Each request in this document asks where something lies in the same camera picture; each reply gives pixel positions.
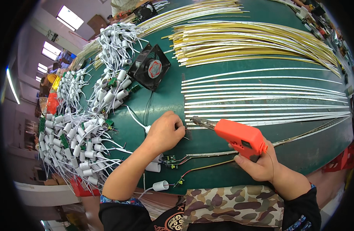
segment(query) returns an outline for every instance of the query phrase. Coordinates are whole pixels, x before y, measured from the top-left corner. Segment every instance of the shirt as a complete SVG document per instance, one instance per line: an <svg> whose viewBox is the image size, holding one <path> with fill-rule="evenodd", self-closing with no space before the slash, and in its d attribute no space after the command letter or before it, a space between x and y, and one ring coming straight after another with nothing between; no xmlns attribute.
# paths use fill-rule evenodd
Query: shirt
<svg viewBox="0 0 354 231"><path fill-rule="evenodd" d="M282 230L311 231L320 230L321 215L316 201L317 189L311 190L298 198L284 203ZM101 196L99 217L104 231L168 231L179 230L183 218L184 204L179 204L165 211L155 221L142 203L135 198L128 201L115 201ZM190 224L188 231L228 230L228 231L266 231L268 227L242 225L233 221Z"/></svg>

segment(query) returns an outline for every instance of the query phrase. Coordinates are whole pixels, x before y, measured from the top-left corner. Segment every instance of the left hand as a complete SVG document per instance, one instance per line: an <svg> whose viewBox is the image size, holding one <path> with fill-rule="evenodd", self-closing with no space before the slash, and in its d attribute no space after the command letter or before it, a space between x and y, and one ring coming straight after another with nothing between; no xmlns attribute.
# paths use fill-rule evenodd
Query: left hand
<svg viewBox="0 0 354 231"><path fill-rule="evenodd" d="M174 112L167 111L152 124L142 145L157 156L174 148L184 136L182 120Z"/></svg>

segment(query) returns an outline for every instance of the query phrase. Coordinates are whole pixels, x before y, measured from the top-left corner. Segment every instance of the black fan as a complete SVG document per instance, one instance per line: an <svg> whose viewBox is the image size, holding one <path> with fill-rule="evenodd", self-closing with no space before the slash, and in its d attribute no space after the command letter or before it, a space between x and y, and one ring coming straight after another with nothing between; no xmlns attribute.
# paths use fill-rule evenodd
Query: black fan
<svg viewBox="0 0 354 231"><path fill-rule="evenodd" d="M170 66L160 47L157 44L151 47L148 43L129 68L128 75L145 88L155 91Z"/></svg>
<svg viewBox="0 0 354 231"><path fill-rule="evenodd" d="M145 2L144 4L140 5L133 11L133 13L137 16L140 22L146 21L158 14L151 2Z"/></svg>

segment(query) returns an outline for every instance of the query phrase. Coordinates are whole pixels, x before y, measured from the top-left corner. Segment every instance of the camouflage apron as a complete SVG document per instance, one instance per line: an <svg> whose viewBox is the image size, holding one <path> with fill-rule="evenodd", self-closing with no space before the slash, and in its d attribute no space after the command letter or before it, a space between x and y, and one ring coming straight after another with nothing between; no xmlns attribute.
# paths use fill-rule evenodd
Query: camouflage apron
<svg viewBox="0 0 354 231"><path fill-rule="evenodd" d="M188 189L181 231L191 223L234 221L282 229L283 199L263 185Z"/></svg>

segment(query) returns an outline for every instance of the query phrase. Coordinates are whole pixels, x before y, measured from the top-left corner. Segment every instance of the table surface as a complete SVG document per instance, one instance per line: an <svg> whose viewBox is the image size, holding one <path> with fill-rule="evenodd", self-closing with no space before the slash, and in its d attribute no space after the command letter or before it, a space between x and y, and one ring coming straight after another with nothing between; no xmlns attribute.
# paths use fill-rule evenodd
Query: table surface
<svg viewBox="0 0 354 231"><path fill-rule="evenodd" d="M187 4L192 4L197 1L193 0L170 0L170 4L159 13L172 10ZM227 21L258 21L266 23L274 23L280 25L290 26L300 30L306 30L301 21L295 16L295 13L283 4L272 2L268 0L241 0L244 10L250 11L249 13L238 14L240 16L250 17L237 17L232 14L219 15L218 17L208 20L227 20ZM171 28L158 31L151 34L144 39L147 39L151 45L158 44L163 51L170 50L172 41L168 39L161 39L161 37L172 34ZM148 122L145 125L151 125L158 119L165 111L172 110L179 117L184 120L184 95L181 94L181 81L182 79L192 79L212 74L226 73L240 70L260 69L260 68L279 68L279 67L311 67L322 68L316 64L310 64L299 61L281 60L281 59L253 59L241 60L230 62L218 62L214 64L201 65L196 67L179 67L176 59L172 59L173 52L167 53L166 57L171 62L171 67L163 80L161 81L158 89L153 94L152 104L148 114ZM85 86L83 91L87 95L91 95L91 87L95 81L103 73L105 65L101 66L97 71L92 71L93 75L91 84ZM280 71L266 71L230 75L236 76L266 76L266 75L293 75L293 76L308 76L333 81L342 82L342 80L330 71L311 71L311 70L280 70ZM302 86L316 86L318 88L326 88L330 90L337 90L346 92L345 85L335 84L324 81L314 80L298 80L298 79L252 79L235 81L235 83L268 83L268 84L290 84ZM125 99L127 104L137 115L139 121L143 121L147 101L151 96L151 91L141 87L135 93L132 93ZM239 101L236 103L243 104L341 104L333 102L325 102L323 100L311 99L276 99L276 100L248 100ZM114 127L118 132L113 133L113 140L117 143L124 145L127 143L126 149L134 151L143 142L145 138L144 129L138 125L128 113L126 107L121 106L115 111L115 115L110 115L109 118L114 121ZM322 121L307 121L286 123L279 125L259 126L258 128L269 141L276 142L282 139L290 138L296 135L303 134L311 129L314 129L330 120ZM186 136L189 140L182 139L176 147L164 153L167 155L176 155L176 158L181 159L186 154L192 153L210 153L218 151L229 151L227 142L218 137L214 131L211 130L187 130ZM344 122L328 129L327 131L317 133L315 135L292 141L284 145L276 147L277 159L280 163L287 167L298 171L302 174L309 174L316 169L324 166L338 154L340 154L353 140L353 132L351 126L351 118ZM105 146L111 147L111 143L104 143ZM119 151L112 151L112 158L127 158L129 155ZM185 164L179 166L178 169L169 169L164 165L161 166L160 173L145 172L146 188L152 186L153 183L161 180L167 180L170 184L179 180L190 169L208 166L215 163L220 163L226 160L233 159L234 155L226 155L219 157L207 157L191 159ZM244 172L235 162L215 166L207 169L193 171L184 177L183 185L173 188L170 187L164 191L166 193L185 194L188 188L213 188L213 187L227 187L243 184L262 184L261 182L254 181L246 172ZM143 187L142 178L139 181L138 187Z"/></svg>

